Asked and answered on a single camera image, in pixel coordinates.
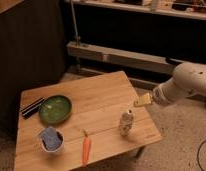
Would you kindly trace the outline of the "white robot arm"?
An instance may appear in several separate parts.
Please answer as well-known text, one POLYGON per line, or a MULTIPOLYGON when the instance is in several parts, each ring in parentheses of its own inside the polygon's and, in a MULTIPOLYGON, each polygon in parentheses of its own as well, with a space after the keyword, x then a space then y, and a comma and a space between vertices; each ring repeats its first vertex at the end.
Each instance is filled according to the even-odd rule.
POLYGON ((153 102, 168 106, 196 94, 206 96, 206 65, 183 62, 174 68, 169 80, 157 85, 151 93, 139 96, 133 106, 141 107, 153 102))

